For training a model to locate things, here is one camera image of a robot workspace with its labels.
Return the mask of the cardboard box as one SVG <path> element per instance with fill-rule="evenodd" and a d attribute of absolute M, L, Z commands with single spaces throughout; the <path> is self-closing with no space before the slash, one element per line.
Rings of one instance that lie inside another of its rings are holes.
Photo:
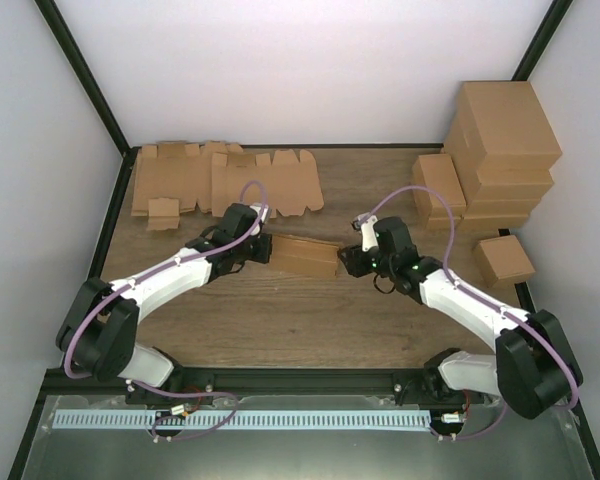
<path fill-rule="evenodd" d="M 321 279 L 337 276 L 338 243 L 292 235 L 274 234 L 268 265 L 280 272 Z"/>

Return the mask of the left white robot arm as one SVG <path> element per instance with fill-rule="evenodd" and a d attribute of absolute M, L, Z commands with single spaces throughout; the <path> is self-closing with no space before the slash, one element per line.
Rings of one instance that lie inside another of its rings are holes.
<path fill-rule="evenodd" d="M 57 334 L 67 377 L 115 378 L 148 387 L 161 403 L 184 392 L 177 363 L 136 341 L 139 324 L 176 297 L 239 272 L 245 263 L 269 262 L 272 237 L 263 231 L 266 204 L 231 204 L 221 220 L 173 256 L 140 273 L 105 282 L 92 277 L 80 287 Z"/>

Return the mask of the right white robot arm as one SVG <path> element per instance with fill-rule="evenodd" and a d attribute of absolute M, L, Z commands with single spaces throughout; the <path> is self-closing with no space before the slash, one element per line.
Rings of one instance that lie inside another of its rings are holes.
<path fill-rule="evenodd" d="M 365 213 L 352 226 L 361 235 L 360 244 L 338 253 L 349 275 L 389 280 L 392 292 L 446 315 L 491 350 L 471 354 L 451 348 L 432 358 L 424 378 L 431 400 L 445 403 L 459 390 L 470 390 L 503 399 L 526 419 L 558 403 L 577 403 L 583 375 L 555 315 L 498 301 L 441 261 L 420 255 L 398 217 Z"/>

